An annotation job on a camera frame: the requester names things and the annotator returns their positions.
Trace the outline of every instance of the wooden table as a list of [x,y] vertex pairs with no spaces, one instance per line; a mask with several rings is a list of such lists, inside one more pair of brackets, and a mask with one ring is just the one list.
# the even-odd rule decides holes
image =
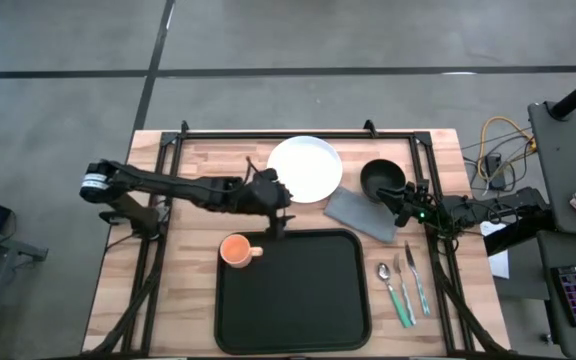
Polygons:
[[[457,133],[453,129],[427,130],[432,134],[439,177],[445,195],[470,195],[468,177],[462,160]],[[141,169],[154,170],[161,131],[138,131],[133,139],[128,163]],[[277,140],[198,140],[184,141],[179,176],[243,176],[245,157],[264,168]],[[407,179],[414,180],[410,148],[404,140],[329,140],[343,161],[341,186],[361,193],[359,173],[365,163],[376,158],[399,164]],[[424,175],[428,177],[425,154],[421,150]],[[145,204],[146,194],[133,194]],[[297,217],[287,229],[343,228],[324,216],[327,200],[314,204],[293,204],[288,214]],[[217,249],[228,234],[238,231],[260,231],[267,227],[261,216],[215,214],[196,208],[183,200],[173,204],[168,245],[164,260],[157,314],[153,329],[151,356],[225,356],[213,337],[215,304],[215,269]],[[128,226],[112,229],[109,242],[130,233]],[[358,233],[364,252],[372,335],[362,348],[349,352],[316,353],[313,356],[439,356],[445,354],[437,300],[430,270],[428,248],[422,227],[410,221],[399,229],[394,245],[385,245]],[[422,277],[431,315],[425,317],[409,269],[404,279],[417,325],[403,329],[384,284],[375,275],[377,263],[392,263],[399,253],[405,257],[403,244],[408,240]],[[104,257],[84,350],[95,347],[115,325],[125,310],[133,282],[139,240],[128,240],[114,247]],[[457,252],[466,302],[484,328],[504,347],[509,347],[506,327],[481,236],[464,235]],[[456,311],[451,307],[453,331],[461,344]],[[138,316],[133,346],[141,339]]]

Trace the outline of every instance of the fork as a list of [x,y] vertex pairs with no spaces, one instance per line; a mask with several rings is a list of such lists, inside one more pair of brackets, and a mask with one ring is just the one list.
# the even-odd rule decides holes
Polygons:
[[401,267],[399,266],[399,253],[395,254],[395,261],[394,261],[395,272],[399,275],[399,279],[401,280],[401,292],[404,293],[404,299],[406,300],[406,308],[408,309],[408,317],[410,318],[410,322],[414,326],[417,324],[415,320],[415,314],[412,312],[412,304],[410,303],[410,298],[408,297],[408,290],[406,290],[406,283],[404,282],[404,277],[401,275]]

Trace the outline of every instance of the black bowl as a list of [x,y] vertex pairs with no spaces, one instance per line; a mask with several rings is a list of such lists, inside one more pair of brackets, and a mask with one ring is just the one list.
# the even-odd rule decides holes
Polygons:
[[399,190],[406,186],[406,175],[403,170],[394,162],[384,159],[373,160],[364,165],[360,178],[364,194],[375,202],[381,202],[377,196],[379,188]]

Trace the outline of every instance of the black tray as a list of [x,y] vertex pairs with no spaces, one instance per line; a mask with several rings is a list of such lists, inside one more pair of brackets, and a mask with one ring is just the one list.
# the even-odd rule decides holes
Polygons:
[[233,355],[353,350],[372,329],[361,243],[344,229],[241,233],[264,249],[217,262],[215,340]]

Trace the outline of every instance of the white plate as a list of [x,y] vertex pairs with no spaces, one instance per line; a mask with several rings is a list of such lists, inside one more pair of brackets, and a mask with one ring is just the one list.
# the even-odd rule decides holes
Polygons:
[[341,159],[327,142],[312,136],[295,136],[277,145],[268,166],[277,170],[279,181],[297,203],[323,200],[339,186]]

